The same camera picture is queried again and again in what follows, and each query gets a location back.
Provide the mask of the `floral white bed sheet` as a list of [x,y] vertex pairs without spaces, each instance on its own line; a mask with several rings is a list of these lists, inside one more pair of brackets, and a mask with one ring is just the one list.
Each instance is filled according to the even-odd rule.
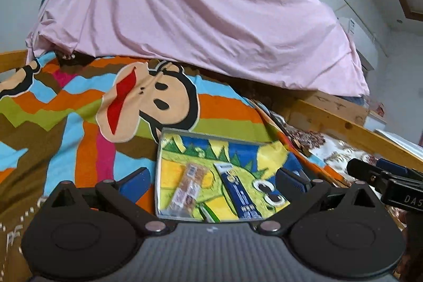
[[310,162],[319,168],[329,166],[329,172],[334,171],[335,178],[340,175],[347,183],[354,181],[347,172],[350,160],[358,159],[373,166],[378,160],[375,156],[329,135],[313,131],[305,132],[288,124],[285,124],[284,128],[292,144]]

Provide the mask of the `blue snack packet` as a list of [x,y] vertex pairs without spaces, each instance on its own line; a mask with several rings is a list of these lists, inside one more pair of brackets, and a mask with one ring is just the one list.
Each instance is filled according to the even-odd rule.
[[235,207],[238,218],[247,220],[260,219],[262,215],[246,191],[235,168],[230,163],[214,163],[214,166]]

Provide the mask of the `brown nut snack bar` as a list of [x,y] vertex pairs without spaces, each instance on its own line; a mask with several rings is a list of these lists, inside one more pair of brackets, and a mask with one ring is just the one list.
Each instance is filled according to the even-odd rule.
[[192,218],[201,186],[209,168],[195,163],[188,163],[182,178],[166,208],[169,216]]

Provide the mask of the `grey tray with dinosaur print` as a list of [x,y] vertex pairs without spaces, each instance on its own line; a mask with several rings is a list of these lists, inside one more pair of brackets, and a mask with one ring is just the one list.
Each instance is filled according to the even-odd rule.
[[[196,201],[192,218],[177,218],[166,212],[185,167],[195,163],[209,168]],[[281,142],[268,144],[165,129],[158,144],[155,177],[155,212],[160,218],[205,221],[199,212],[204,202],[221,222],[245,221],[236,214],[214,163],[230,163],[251,197],[260,219],[268,218],[289,205],[276,188],[276,173],[285,168],[298,176],[303,168]]]

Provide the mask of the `green thin snack packet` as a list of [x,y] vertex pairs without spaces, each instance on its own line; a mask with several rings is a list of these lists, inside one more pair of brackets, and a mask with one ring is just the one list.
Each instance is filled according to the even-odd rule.
[[199,212],[203,219],[208,223],[220,223],[221,220],[213,212],[213,210],[204,202],[199,204]]

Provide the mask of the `colourful monkey cartoon blanket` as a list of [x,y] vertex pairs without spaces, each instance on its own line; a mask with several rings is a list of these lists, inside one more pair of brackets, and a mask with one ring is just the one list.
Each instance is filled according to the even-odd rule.
[[294,145],[250,104],[271,106],[281,90],[187,64],[156,59],[78,55],[66,61],[47,53],[1,82],[1,280],[25,281],[29,269],[20,237],[44,199],[62,180],[92,187],[121,179],[138,168],[156,171],[158,136],[165,121],[139,116],[125,142],[102,134],[103,114],[116,114],[102,103],[113,87],[125,90],[144,78],[118,82],[129,67],[144,77],[171,80],[186,91],[176,100],[182,117],[172,127],[211,135],[205,142],[175,137],[168,151],[200,159],[227,160],[249,180],[272,180],[293,156]]

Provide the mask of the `pink draped sheet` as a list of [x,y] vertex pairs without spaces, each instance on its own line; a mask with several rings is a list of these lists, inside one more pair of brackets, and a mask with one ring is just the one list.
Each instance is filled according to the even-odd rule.
[[162,59],[285,89],[369,93],[352,39],[319,0],[45,0],[26,47],[32,58]]

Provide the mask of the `wooden bed frame rail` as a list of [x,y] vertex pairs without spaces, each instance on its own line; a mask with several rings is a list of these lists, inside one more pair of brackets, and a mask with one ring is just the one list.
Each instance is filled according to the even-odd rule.
[[422,159],[397,143],[364,127],[369,111],[323,92],[286,90],[287,122],[298,129],[321,132],[368,153],[422,171]]

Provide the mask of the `white wall air conditioner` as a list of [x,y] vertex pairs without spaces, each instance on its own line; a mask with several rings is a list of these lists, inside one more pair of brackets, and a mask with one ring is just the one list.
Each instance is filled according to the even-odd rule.
[[379,63],[379,55],[374,41],[354,19],[339,17],[338,20],[347,34],[352,38],[364,68],[367,71],[376,70]]

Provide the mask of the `wooden headboard rail left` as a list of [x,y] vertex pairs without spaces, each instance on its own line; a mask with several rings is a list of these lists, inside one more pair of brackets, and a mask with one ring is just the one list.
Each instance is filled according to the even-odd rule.
[[0,72],[19,69],[26,65],[27,50],[16,50],[0,53]]

